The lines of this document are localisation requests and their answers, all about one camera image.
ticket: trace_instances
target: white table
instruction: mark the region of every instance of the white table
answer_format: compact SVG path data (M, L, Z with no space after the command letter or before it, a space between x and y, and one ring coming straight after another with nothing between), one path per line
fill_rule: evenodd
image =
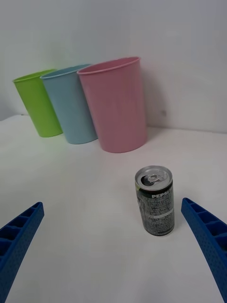
M223 303L181 214L189 197L227 222L227 135L149 129L122 154L98 140L40 138L27 116L0 122L0 225L37 201L45 217L7 303ZM142 227L134 175L147 165L174 176L175 229Z

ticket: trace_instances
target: aluminum can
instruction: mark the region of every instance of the aluminum can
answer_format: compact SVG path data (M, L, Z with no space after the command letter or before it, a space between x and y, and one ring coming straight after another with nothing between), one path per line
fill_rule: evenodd
M145 230L164 236L174 229L173 175L163 166L147 166L135 176L136 195Z

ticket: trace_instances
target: can opening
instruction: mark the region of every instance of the can opening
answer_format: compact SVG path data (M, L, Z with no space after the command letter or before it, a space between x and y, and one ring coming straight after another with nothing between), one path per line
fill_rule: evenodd
M155 182L152 182L152 181L150 180L150 177L149 177L149 176L143 176L143 177L141 178L141 182L142 182L142 184L145 185L145 186L152 186L152 185L154 185L154 183L155 183Z

